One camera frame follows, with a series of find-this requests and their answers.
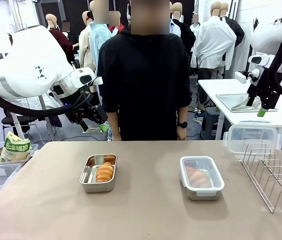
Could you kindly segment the person's left hand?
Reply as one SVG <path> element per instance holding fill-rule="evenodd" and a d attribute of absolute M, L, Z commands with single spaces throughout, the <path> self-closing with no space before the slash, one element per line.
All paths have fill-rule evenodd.
<path fill-rule="evenodd" d="M 177 127 L 177 136 L 178 136 L 178 140 L 184 141 L 186 139 L 186 136 L 187 136 L 186 129 L 178 126 Z"/>

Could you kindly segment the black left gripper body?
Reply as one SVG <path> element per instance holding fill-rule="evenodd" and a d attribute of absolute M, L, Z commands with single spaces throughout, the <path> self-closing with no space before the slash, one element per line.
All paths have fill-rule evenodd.
<path fill-rule="evenodd" d="M 86 105 L 70 111 L 67 113 L 67 118 L 71 123 L 77 125 L 80 125 L 84 119 L 89 119 L 100 125 L 107 121 L 108 116 L 103 107 L 97 104 L 95 106 Z"/>

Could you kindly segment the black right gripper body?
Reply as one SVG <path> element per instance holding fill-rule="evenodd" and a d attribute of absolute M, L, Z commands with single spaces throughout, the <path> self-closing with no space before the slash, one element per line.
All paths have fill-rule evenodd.
<path fill-rule="evenodd" d="M 274 109 L 279 98 L 275 84 L 279 84 L 277 73 L 268 68 L 255 68 L 248 72 L 251 84 L 247 90 L 248 97 L 259 97 L 261 107 L 264 109 Z"/>

